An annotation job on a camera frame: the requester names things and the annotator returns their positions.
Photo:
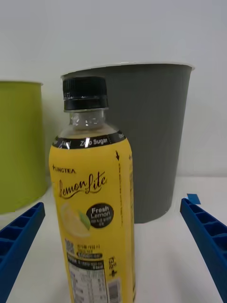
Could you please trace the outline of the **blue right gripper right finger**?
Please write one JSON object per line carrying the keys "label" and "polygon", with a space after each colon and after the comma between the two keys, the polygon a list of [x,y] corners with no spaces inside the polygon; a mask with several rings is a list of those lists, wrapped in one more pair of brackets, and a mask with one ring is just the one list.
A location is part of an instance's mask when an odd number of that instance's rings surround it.
{"label": "blue right gripper right finger", "polygon": [[227,301],[227,227],[187,198],[181,200],[180,213],[225,303]]}

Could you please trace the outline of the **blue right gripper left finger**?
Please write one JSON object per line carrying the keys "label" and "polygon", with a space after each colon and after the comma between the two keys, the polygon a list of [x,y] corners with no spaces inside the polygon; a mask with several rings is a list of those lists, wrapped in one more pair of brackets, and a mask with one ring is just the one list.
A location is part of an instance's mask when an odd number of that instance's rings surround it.
{"label": "blue right gripper left finger", "polygon": [[0,231],[0,302],[5,303],[45,218],[37,203]]}

